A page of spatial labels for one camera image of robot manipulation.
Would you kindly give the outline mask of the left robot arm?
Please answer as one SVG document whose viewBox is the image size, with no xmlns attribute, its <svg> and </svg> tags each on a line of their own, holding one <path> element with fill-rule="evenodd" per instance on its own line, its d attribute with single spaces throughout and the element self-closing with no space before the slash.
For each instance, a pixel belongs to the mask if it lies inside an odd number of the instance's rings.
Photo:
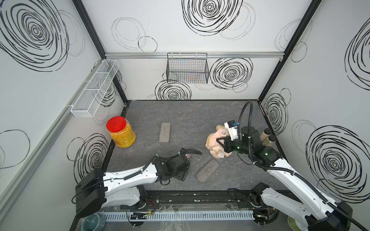
<svg viewBox="0 0 370 231">
<path fill-rule="evenodd" d="M 75 187 L 76 217 L 84 218 L 112 206 L 136 206 L 145 200 L 145 184 L 170 183 L 172 178 L 184 181 L 192 156 L 181 149 L 172 157 L 153 156 L 142 167 L 124 171 L 91 171 Z"/>
</svg>

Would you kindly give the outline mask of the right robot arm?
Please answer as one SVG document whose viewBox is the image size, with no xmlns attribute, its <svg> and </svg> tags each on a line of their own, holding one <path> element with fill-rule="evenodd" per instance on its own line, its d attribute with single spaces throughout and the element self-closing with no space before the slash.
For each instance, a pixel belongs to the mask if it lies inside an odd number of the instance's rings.
<svg viewBox="0 0 370 231">
<path fill-rule="evenodd" d="M 255 208 L 273 207 L 294 219 L 309 231 L 348 231 L 353 210 L 346 202 L 336 202 L 300 175 L 277 150 L 264 145 L 253 127 L 240 131 L 233 125 L 217 126 L 215 142 L 222 152 L 248 155 L 252 164 L 263 169 L 285 185 L 297 199 L 291 199 L 259 183 L 250 190 Z"/>
</svg>

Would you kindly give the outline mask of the grey rectangular eyeglass case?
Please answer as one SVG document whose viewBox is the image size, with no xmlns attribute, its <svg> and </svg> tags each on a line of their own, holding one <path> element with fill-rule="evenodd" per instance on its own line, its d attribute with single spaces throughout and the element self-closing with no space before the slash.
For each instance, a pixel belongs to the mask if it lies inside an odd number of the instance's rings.
<svg viewBox="0 0 370 231">
<path fill-rule="evenodd" d="M 159 136 L 159 143 L 168 143 L 170 141 L 171 123 L 162 122 Z"/>
</svg>

